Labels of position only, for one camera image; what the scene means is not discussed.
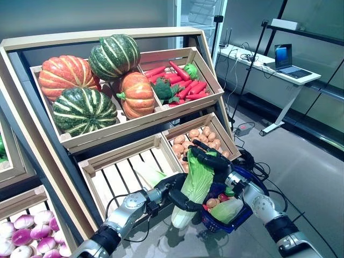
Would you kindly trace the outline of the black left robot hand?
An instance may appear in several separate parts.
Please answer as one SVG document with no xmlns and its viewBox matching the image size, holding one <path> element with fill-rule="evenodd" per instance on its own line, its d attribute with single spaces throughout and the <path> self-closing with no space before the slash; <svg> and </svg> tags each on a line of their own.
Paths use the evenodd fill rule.
<svg viewBox="0 0 344 258">
<path fill-rule="evenodd" d="M 186 173 L 177 173 L 176 175 L 164 178 L 155 187 L 160 192 L 162 203 L 167 200 L 183 211 L 197 212 L 203 209 L 202 204 L 191 201 L 189 197 L 181 193 L 181 188 L 187 177 Z"/>
</svg>

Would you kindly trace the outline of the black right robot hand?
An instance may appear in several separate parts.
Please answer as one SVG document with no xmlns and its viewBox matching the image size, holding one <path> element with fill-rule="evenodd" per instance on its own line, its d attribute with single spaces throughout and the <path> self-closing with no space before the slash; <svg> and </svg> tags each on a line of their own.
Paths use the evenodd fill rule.
<svg viewBox="0 0 344 258">
<path fill-rule="evenodd" d="M 201 163 L 214 171 L 215 182 L 225 182 L 225 179 L 232 172 L 231 161 L 220 154 L 215 148 L 210 148 L 205 143 L 199 140 L 193 140 L 193 145 L 190 145 L 188 149 L 193 156 Z"/>
</svg>

